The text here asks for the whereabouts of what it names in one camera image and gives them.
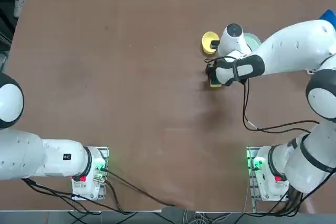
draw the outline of wire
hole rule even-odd
[[[277,125],[277,126],[272,126],[272,127],[265,127],[265,128],[258,128],[256,126],[254,126],[246,117],[246,109],[247,109],[247,104],[248,104],[248,98],[249,98],[249,89],[250,89],[250,84],[249,84],[249,80],[247,79],[247,81],[244,83],[244,101],[243,101],[243,125],[244,127],[249,130],[249,131],[254,131],[254,132],[265,132],[265,133],[271,133],[271,134],[279,134],[279,133],[284,133],[284,132],[289,132],[289,131],[294,131],[294,130],[300,130],[300,131],[304,131],[307,133],[310,133],[310,131],[302,129],[302,128],[291,128],[291,129],[287,129],[287,130],[283,130],[283,131],[268,131],[271,129],[277,129],[280,127],[285,127],[285,126],[290,126],[290,125],[294,125],[294,124],[300,124],[300,123],[316,123],[319,124],[319,122],[315,121],[315,120],[301,120],[301,121],[297,121],[297,122],[291,122],[291,123],[285,123],[285,124],[281,124],[281,125]],[[246,122],[249,122],[252,126],[254,126],[256,129],[251,129],[246,125]]]
[[[166,217],[163,217],[161,214],[157,213],[157,212],[154,212],[153,214],[159,216],[160,218],[164,219],[165,221],[168,221],[169,223],[171,224],[175,224],[173,221],[167,219]]]
[[[123,222],[127,221],[128,219],[132,218],[134,215],[137,215],[137,214],[138,214],[138,212],[135,212],[134,214],[132,214],[132,215],[126,217],[125,219],[123,219],[123,220],[117,222],[116,224],[122,224]]]
[[[58,197],[58,198],[62,199],[65,203],[67,203],[68,205],[70,205],[74,210],[76,210],[76,211],[78,211],[78,212],[80,212],[80,213],[82,213],[82,214],[85,214],[86,212],[90,212],[90,211],[88,211],[88,210],[87,210],[87,209],[86,209],[80,202],[77,202],[77,201],[75,201],[74,199],[71,199],[71,198],[66,197],[66,196],[57,195],[56,193],[52,193],[52,194],[50,194],[50,193],[47,193],[47,192],[45,192],[45,191],[38,190],[38,189],[34,188],[29,182],[27,182],[26,179],[23,179],[23,181],[24,181],[24,182],[25,182],[25,183],[26,183],[32,190],[34,190],[34,191],[36,191],[36,192],[38,192],[38,193],[41,193],[41,194],[45,194],[45,195],[50,195],[50,196]],[[79,205],[85,210],[85,212],[80,211],[77,207],[75,207],[73,204],[69,203],[69,202],[66,201],[65,199],[69,199],[69,200],[74,201],[75,203],[79,204]]]
[[[105,180],[105,183],[110,187],[110,189],[111,189],[111,191],[112,191],[112,193],[113,193],[114,201],[115,201],[115,203],[116,203],[116,205],[117,205],[118,210],[119,210],[120,212],[122,212],[124,215],[129,215],[129,214],[131,214],[132,212],[125,212],[125,211],[122,210],[122,208],[121,208],[121,206],[120,206],[120,204],[119,204],[118,198],[117,198],[117,193],[116,193],[114,187],[112,186],[112,184],[111,184],[108,180]]]
[[[82,224],[87,224],[86,222],[84,222],[84,221],[82,221],[81,219],[82,218],[84,218],[85,216],[87,216],[87,215],[89,215],[89,213],[86,213],[86,214],[84,214],[83,216],[81,216],[81,217],[76,217],[75,215],[73,215],[72,213],[70,213],[70,212],[68,212],[68,214],[70,214],[72,217],[74,217],[76,220],[74,221],[74,222],[72,222],[71,224],[74,224],[74,223],[76,223],[77,221],[79,221],[80,223],[82,223]]]
[[[27,184],[30,188],[32,188],[33,190],[35,190],[35,191],[37,191],[37,192],[39,192],[39,193],[42,193],[42,194],[51,195],[51,196],[59,197],[59,198],[65,198],[65,196],[62,196],[62,195],[69,195],[69,196],[71,196],[71,197],[82,198],[82,199],[85,199],[85,200],[87,200],[87,201],[89,201],[89,202],[95,204],[95,205],[98,205],[98,206],[101,206],[101,207],[105,207],[105,208],[107,208],[107,209],[109,209],[109,210],[116,211],[116,212],[122,214],[122,212],[119,211],[119,210],[117,210],[117,209],[114,209],[114,208],[109,207],[109,206],[107,206],[107,205],[98,203],[98,202],[96,202],[96,201],[94,201],[94,200],[92,200],[92,199],[86,198],[86,197],[81,196],[81,195],[77,195],[77,194],[73,194],[73,193],[67,193],[67,192],[63,192],[63,191],[53,190],[53,189],[50,189],[50,188],[48,188],[48,187],[39,185],[39,184],[37,184],[35,181],[33,181],[33,180],[31,180],[31,179],[30,179],[30,183],[28,183],[27,181],[25,181],[25,182],[26,182],[26,184]],[[46,192],[43,192],[43,191],[39,191],[39,190],[37,190],[36,188],[33,188],[33,186],[34,186],[34,187],[38,187],[38,188],[43,189],[43,190],[48,190],[48,191],[52,192],[54,195],[53,195],[53,194],[46,193]],[[78,202],[77,200],[74,200],[74,199],[71,199],[71,198],[68,198],[68,199],[70,199],[71,201],[74,201],[74,202],[76,202],[77,204],[79,204],[83,209],[86,210],[86,212],[90,212],[90,211],[88,211],[88,210],[87,210],[87,209],[86,209],[80,202]]]
[[[119,180],[123,181],[124,183],[126,183],[127,185],[129,185],[130,187],[132,187],[134,190],[136,190],[136,191],[138,191],[138,192],[140,192],[140,193],[146,195],[147,197],[149,197],[149,198],[155,200],[156,202],[158,202],[158,203],[160,203],[160,204],[163,204],[163,205],[165,205],[165,206],[169,206],[169,207],[175,207],[174,204],[166,203],[166,202],[164,202],[164,201],[162,201],[162,200],[159,200],[159,199],[155,198],[154,196],[150,195],[149,193],[145,192],[144,190],[141,190],[139,187],[136,187],[135,185],[131,184],[131,183],[128,182],[127,180],[123,179],[122,177],[118,176],[117,174],[115,174],[115,173],[113,173],[113,172],[111,172],[111,171],[109,171],[109,170],[107,170],[107,169],[105,169],[105,168],[101,169],[101,171],[108,172],[108,173],[111,174],[112,176],[118,178]]]

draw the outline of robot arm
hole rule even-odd
[[[0,72],[0,180],[32,176],[72,177],[76,195],[97,200],[107,160],[97,147],[72,140],[41,139],[8,129],[22,115],[24,96],[19,84]]]
[[[220,40],[220,57],[207,67],[207,73],[215,81],[229,86],[233,81],[256,76],[318,69],[329,57],[336,54],[336,31],[325,20],[312,20],[286,27],[263,42],[251,52],[246,46],[243,30],[229,25]]]
[[[336,167],[335,28],[326,20],[313,20],[276,32],[253,52],[245,44],[238,25],[225,29],[219,58],[206,69],[211,84],[229,86],[233,81],[271,73],[317,69],[307,85],[306,97],[325,120],[310,134],[287,144],[263,146],[254,159],[262,200],[279,200],[289,184],[309,193]]]

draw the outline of brown table surface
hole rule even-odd
[[[15,128],[109,146],[110,170],[167,202],[242,211],[245,147],[285,143],[299,132],[245,130],[243,86],[207,87],[201,37],[235,22],[265,40],[335,6],[336,0],[26,0],[7,67],[25,94]],[[305,72],[252,79],[248,118],[260,126],[319,119],[304,95],[308,80]],[[37,180],[70,189],[68,178]],[[162,208],[112,183],[124,209]],[[307,200],[308,211],[335,213],[334,186],[330,181]],[[19,180],[2,181],[0,193],[2,210],[69,209]],[[111,193],[104,202],[114,206]]]

